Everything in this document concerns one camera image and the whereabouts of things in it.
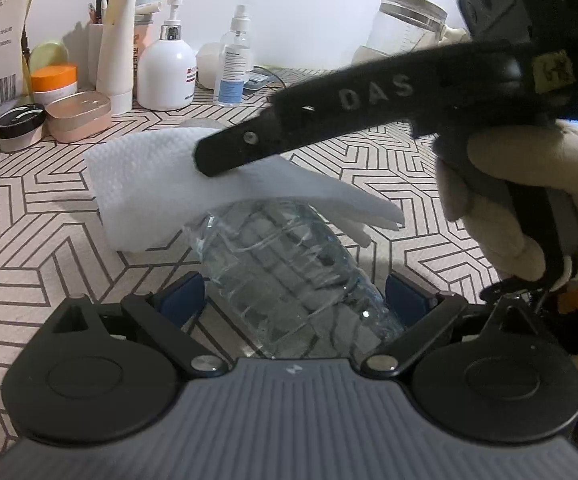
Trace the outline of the gloved right hand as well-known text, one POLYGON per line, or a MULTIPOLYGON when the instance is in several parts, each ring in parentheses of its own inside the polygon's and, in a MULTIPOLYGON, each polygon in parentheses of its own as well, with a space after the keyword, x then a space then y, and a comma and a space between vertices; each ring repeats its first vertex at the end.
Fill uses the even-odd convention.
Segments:
POLYGON ((441 205, 503 278, 578 281, 578 127, 551 122, 442 133, 441 205))

